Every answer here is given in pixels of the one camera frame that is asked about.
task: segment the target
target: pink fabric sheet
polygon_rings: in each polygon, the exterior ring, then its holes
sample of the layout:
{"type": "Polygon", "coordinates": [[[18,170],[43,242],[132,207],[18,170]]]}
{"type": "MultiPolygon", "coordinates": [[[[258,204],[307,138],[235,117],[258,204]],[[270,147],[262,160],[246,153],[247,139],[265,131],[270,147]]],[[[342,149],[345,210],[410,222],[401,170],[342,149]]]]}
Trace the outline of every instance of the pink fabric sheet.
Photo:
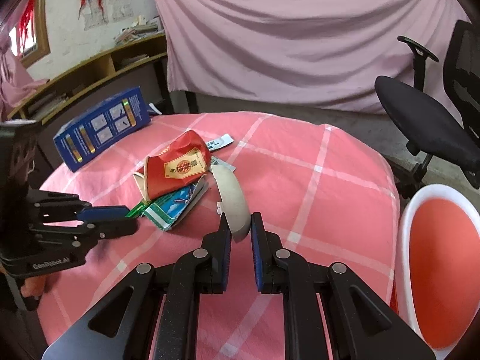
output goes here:
{"type": "Polygon", "coordinates": [[[156,0],[171,91],[383,113],[379,75],[413,83],[406,35],[426,45],[426,92],[460,120],[443,91],[456,0],[156,0]]]}
{"type": "MultiPolygon", "coordinates": [[[[229,133],[235,142],[215,153],[234,164],[251,212],[268,231],[308,261],[347,263],[376,293],[390,300],[398,223],[398,196],[386,161],[336,127],[256,112],[157,116],[73,174],[63,164],[43,189],[78,193],[93,205],[141,198],[132,177],[147,155],[162,151],[188,129],[205,140],[229,133]]],[[[158,230],[140,219],[135,235],[102,241],[87,264],[48,280],[38,315],[52,343],[139,263],[162,266],[200,246],[219,224],[215,181],[178,227],[158,230]]],[[[284,358],[280,295],[257,292],[250,236],[232,244],[224,295],[200,301],[198,359],[284,358]]]]}
{"type": "Polygon", "coordinates": [[[0,26],[0,120],[6,120],[8,114],[22,100],[45,84],[47,79],[34,81],[20,60],[11,52],[9,33],[25,10],[28,0],[21,0],[8,20],[0,26]]]}

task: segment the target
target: blue box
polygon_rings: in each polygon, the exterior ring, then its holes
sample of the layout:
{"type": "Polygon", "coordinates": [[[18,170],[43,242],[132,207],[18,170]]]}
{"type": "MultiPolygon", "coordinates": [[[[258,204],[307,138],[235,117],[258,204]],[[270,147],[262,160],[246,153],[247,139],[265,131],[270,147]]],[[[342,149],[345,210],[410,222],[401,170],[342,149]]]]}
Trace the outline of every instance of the blue box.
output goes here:
{"type": "Polygon", "coordinates": [[[62,126],[53,141],[75,172],[126,135],[150,122],[140,87],[111,96],[62,126]]]}

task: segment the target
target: human hand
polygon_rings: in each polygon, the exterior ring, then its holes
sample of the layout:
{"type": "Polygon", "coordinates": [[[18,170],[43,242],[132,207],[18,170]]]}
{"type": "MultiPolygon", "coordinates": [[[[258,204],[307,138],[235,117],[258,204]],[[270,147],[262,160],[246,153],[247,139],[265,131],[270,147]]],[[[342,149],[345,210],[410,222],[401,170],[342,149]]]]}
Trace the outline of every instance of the human hand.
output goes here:
{"type": "MultiPolygon", "coordinates": [[[[6,274],[5,269],[0,265],[0,272],[6,274]]],[[[25,284],[20,288],[20,292],[24,298],[30,296],[41,296],[45,290],[45,282],[47,276],[35,276],[25,279],[25,284]]]]}

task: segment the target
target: plaid tablecloth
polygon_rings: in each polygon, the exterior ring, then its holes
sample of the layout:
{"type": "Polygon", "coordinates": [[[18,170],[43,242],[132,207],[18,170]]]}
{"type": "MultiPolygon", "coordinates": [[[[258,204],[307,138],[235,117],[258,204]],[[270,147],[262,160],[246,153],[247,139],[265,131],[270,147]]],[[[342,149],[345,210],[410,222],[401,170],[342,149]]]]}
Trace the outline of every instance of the plaid tablecloth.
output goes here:
{"type": "MultiPolygon", "coordinates": [[[[284,247],[325,266],[343,261],[390,300],[399,215],[392,173],[380,154],[333,126],[256,112],[157,116],[77,173],[60,166],[43,189],[77,193],[93,205],[133,207],[141,199],[133,171],[188,129],[205,140],[224,133],[235,139],[215,155],[237,167],[250,211],[262,213],[266,230],[279,234],[284,247]]],[[[217,230],[220,195],[211,176],[209,183],[173,230],[141,218],[135,235],[102,241],[87,264],[52,275],[38,309],[47,341],[137,264],[173,263],[217,230]]],[[[257,292],[250,237],[232,244],[226,293],[201,297],[197,358],[284,358],[282,298],[257,292]]]]}

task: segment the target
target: bucket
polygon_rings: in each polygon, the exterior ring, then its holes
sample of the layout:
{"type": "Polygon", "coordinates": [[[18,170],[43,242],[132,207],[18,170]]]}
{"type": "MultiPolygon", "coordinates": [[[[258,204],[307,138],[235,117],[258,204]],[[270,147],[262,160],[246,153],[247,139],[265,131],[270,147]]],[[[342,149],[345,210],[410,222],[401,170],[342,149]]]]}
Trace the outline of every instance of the bucket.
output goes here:
{"type": "Polygon", "coordinates": [[[411,199],[398,232],[395,287],[400,317],[437,360],[467,353],[467,337],[480,340],[480,215],[460,192],[433,184],[411,199]]]}

